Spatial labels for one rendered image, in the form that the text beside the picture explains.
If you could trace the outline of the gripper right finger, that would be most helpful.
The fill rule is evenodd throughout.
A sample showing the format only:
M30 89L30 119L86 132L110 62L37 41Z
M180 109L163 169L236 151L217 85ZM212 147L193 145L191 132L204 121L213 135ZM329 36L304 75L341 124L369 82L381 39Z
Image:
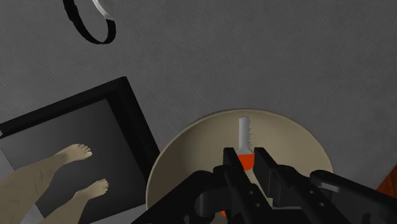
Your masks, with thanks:
M300 207L311 224L397 224L397 199L325 170L309 177L254 149L254 175L275 207Z

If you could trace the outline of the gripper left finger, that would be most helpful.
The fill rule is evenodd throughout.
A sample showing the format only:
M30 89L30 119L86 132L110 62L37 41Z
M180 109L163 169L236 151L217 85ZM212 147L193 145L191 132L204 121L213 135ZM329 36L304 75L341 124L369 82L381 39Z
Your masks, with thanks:
M219 211L227 224L265 224L272 215L232 148L223 150L223 165L195 171L131 224L210 224Z

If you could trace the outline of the orange handled serrated knife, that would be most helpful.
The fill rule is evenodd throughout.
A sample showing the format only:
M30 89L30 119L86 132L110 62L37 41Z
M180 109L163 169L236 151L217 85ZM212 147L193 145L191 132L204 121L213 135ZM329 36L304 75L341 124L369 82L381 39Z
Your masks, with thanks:
M235 151L243 168L244 172L250 177L254 166L254 152L250 148L250 119L248 116L239 117L239 147Z

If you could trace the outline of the beige round plate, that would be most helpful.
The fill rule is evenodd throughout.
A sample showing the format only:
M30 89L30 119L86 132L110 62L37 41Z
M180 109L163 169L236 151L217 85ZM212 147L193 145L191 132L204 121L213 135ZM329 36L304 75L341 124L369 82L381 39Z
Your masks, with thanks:
M146 206L153 206L191 173L222 164L224 148L239 147L242 116L249 118L251 148L265 148L278 164L290 165L304 176L318 169L333 171L319 141L293 120L256 109L220 111L193 122L162 150L150 174Z

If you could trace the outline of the beige figure on black base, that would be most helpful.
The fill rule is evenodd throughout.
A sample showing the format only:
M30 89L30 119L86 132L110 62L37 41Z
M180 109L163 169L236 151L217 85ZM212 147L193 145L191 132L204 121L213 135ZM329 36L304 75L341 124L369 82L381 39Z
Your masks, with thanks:
M159 150L126 77L0 124L0 150L14 169L76 143L87 145L93 154L55 173L36 202L42 216L100 179L109 182L109 190L88 201L78 224L92 224L146 202Z

